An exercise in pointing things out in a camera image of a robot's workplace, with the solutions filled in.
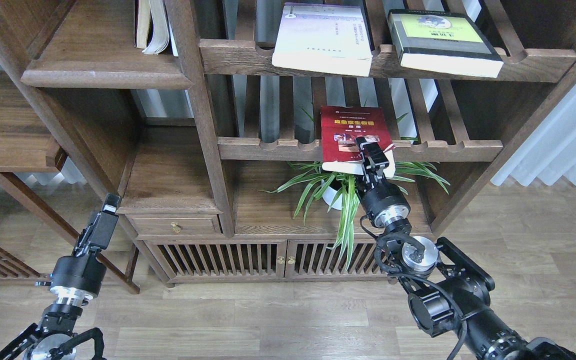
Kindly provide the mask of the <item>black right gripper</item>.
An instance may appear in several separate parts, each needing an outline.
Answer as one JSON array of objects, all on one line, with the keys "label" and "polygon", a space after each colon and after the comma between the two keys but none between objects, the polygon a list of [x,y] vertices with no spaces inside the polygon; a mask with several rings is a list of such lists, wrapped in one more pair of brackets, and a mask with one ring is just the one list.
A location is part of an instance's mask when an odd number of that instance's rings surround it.
[{"label": "black right gripper", "polygon": [[363,175],[356,175],[356,194],[375,228],[411,228],[410,205],[399,187],[374,173],[383,173],[390,161],[377,142],[355,139],[362,158]]}]

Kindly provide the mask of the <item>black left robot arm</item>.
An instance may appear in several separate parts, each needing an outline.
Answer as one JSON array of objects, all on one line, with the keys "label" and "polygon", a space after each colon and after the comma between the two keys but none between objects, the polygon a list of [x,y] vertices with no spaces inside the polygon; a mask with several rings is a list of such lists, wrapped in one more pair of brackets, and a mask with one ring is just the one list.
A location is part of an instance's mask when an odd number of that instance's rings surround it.
[{"label": "black left robot arm", "polygon": [[89,340],[94,341],[93,359],[103,360],[105,342],[100,328],[82,333],[73,329],[82,307],[101,289],[106,266],[98,260],[98,254],[109,246],[120,203],[118,195],[108,193],[102,209],[90,216],[71,255],[57,260],[50,281],[37,283],[49,287],[55,302],[44,310],[38,324],[30,324],[0,351],[0,360],[13,360],[20,354],[25,360],[73,360],[76,347]]}]

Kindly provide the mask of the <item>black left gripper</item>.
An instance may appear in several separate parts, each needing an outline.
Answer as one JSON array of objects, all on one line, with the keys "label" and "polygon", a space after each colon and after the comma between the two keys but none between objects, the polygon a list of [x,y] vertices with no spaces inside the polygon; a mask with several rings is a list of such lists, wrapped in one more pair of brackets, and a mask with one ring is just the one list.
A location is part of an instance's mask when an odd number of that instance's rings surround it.
[{"label": "black left gripper", "polygon": [[36,281],[36,286],[49,287],[58,301],[91,301],[99,295],[106,266],[97,260],[101,249],[107,249],[118,222],[118,194],[107,194],[102,209],[92,213],[89,224],[78,237],[69,256],[60,257],[50,274],[50,281]]}]

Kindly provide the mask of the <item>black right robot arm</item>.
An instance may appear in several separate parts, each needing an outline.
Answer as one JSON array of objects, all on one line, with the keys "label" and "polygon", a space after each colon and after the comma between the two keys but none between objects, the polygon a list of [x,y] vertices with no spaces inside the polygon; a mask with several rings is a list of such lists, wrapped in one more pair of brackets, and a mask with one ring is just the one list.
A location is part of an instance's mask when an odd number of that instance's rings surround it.
[{"label": "black right robot arm", "polygon": [[386,179],[389,160],[377,142],[357,137],[363,175],[356,193],[366,218],[383,232],[374,259],[407,292],[417,326],[431,337],[453,331],[478,360],[576,360],[576,353],[545,337],[526,341],[490,308],[493,278],[445,237],[410,235],[409,203]]}]

